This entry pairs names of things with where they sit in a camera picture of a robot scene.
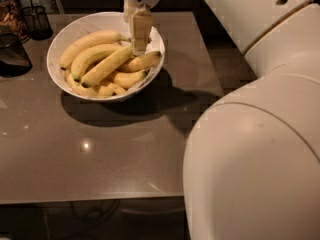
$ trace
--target jar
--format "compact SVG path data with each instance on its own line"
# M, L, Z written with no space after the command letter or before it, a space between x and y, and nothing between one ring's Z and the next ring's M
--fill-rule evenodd
M8 26L22 43L29 39L27 27L21 17L19 5L15 0L0 0L0 25Z

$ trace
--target gray countertop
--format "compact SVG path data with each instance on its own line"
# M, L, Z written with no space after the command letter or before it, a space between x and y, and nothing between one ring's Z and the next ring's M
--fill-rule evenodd
M54 36L82 15L49 15ZM118 104L63 92L49 40L24 44L28 73L0 77L0 204L182 196L186 139L223 95L193 14L154 13L166 46L154 82Z

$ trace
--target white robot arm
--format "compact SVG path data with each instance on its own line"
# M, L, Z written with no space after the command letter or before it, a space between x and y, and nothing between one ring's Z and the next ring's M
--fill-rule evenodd
M158 2L159 0L124 0L124 20L130 26L134 55L141 55L146 51L153 24L150 9Z
M187 141L192 240L320 237L320 6L205 0L258 80L213 104Z

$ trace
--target white bowl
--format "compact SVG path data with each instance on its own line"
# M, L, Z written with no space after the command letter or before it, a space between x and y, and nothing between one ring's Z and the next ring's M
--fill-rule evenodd
M147 46L146 52L160 51L161 58L157 67L152 67L148 76L140 83L130 88L125 94L115 95L108 98L88 98L75 93L64 80L64 71L59 67L59 58L62 52L74 41L80 37L94 31L102 29L112 29L118 31L126 37L130 37L129 25L124 22L123 13L102 12L84 16L70 23L52 41L47 55L47 67L52 80L65 92L81 99L98 101L98 102L121 102L134 94L140 92L160 72L165 55L165 47L161 36L156 28L152 27L151 42Z

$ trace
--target yellow banana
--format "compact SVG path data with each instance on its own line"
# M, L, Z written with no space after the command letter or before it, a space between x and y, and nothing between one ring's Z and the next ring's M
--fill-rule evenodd
M113 71L110 75L107 76L107 80L113 82L117 85L120 85L124 89L129 89L139 81L145 79L148 75L147 70L140 70L133 73L124 73L118 70Z
M122 46L119 44L100 44L80 52L71 64L71 74L75 81L80 81L88 67L115 52Z
M117 85L115 83L112 83L110 82L108 79L103 79L101 82L100 82L100 85L102 86L107 86L109 88L111 88L116 95L120 95L120 94L124 94L127 92L126 89L122 88L120 85Z
M68 85L77 94L88 98L107 98L114 94L113 89L108 86L94 86L92 88L84 88L80 83L74 81L70 70L65 71L65 79Z
M119 41L128 41L129 39L122 36L120 33L114 30L99 30L87 34L71 45L62 53L60 57L60 68L66 69L69 67L74 58L86 48L98 45L98 44L112 44Z
M81 85L85 88L99 84L112 71L132 56L132 46L123 46L110 54L107 58L100 61L93 69L84 74L81 78Z
M118 68L118 71L132 73L141 69L147 69L153 65L157 65L160 61L160 57L160 51L145 53L138 57L129 59Z

